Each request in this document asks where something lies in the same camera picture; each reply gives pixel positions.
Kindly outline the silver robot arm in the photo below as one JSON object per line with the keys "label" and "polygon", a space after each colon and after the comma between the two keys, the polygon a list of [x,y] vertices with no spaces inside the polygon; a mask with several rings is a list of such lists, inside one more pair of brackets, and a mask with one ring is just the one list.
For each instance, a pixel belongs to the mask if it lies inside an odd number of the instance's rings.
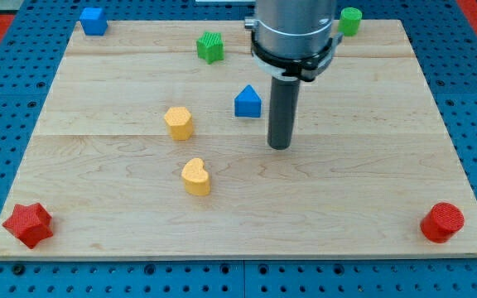
{"label": "silver robot arm", "polygon": [[315,80],[343,39],[330,34],[335,12],[335,0],[257,0],[244,21],[253,60],[275,79]]}

